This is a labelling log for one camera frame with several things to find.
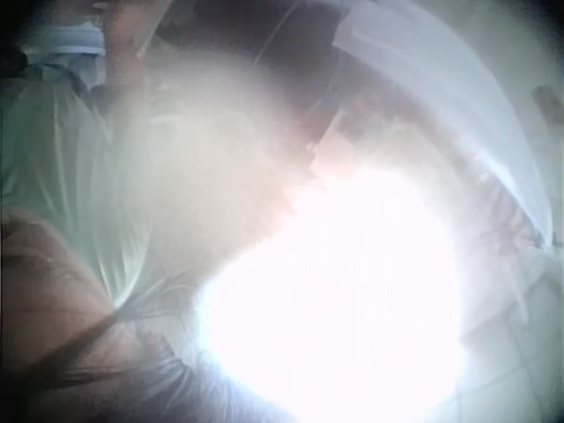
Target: lens flare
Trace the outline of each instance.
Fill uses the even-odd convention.
[[[458,301],[441,222],[359,171],[207,286],[201,347],[299,421],[412,421],[453,392]]]

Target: white wall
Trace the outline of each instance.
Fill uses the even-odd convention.
[[[417,3],[459,33],[498,78],[535,152],[553,204],[554,229],[561,240],[564,130],[546,124],[531,96],[537,86],[551,85],[563,100],[563,57],[558,53],[554,28],[534,10],[509,7],[503,0],[419,0]]]

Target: dark hair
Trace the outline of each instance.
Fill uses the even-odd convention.
[[[147,306],[171,281],[158,290],[132,296],[120,309],[78,338],[48,354],[18,375],[3,371],[0,395],[3,421],[60,421],[56,416],[33,415],[41,395],[57,390],[116,382],[119,394],[92,404],[88,422],[270,422],[289,420],[219,370],[204,354],[193,366],[170,351],[160,352],[128,368],[76,368],[71,364],[92,348],[118,323],[143,317]]]

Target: person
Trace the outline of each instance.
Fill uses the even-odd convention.
[[[188,367],[162,339],[137,330],[136,321],[147,315],[159,290],[174,282],[150,281],[139,289],[155,221],[163,219],[155,218],[160,176],[155,157],[166,143],[150,124],[149,83],[132,44],[150,5],[114,2],[104,16],[107,84],[96,96],[79,75],[53,63],[3,75],[6,421],[264,421],[282,414],[207,360]],[[223,161],[212,158],[229,132],[239,142],[229,154],[250,165],[245,154],[268,150],[267,137],[249,127],[261,123],[249,120],[241,103],[253,93],[238,85],[228,66],[214,73],[210,62],[198,67],[202,62],[191,63],[191,69],[204,76],[202,85],[194,83],[204,97],[194,101],[191,115],[176,119],[188,119],[193,129],[188,138],[201,141],[189,144],[196,146],[187,159],[195,167],[202,160],[228,164],[226,154]],[[218,79],[207,77],[216,73],[231,84],[224,88],[235,103],[205,97],[206,90],[217,92]],[[268,108],[252,107],[261,113]],[[202,129],[206,113],[209,122]],[[207,145],[212,150],[202,156]],[[237,180],[225,169],[222,177]]]
[[[144,118],[145,77],[131,39],[142,12],[131,11],[118,2],[105,17],[108,116],[79,75],[49,61],[6,79],[1,103],[3,209],[48,220],[88,262],[116,307],[143,267],[156,172]]]

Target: light green shirt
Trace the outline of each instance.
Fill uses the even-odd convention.
[[[3,208],[48,220],[121,306],[140,277],[151,232],[136,200],[145,194],[140,178],[150,174],[133,161],[143,155],[113,142],[68,73],[34,67],[2,84]]]

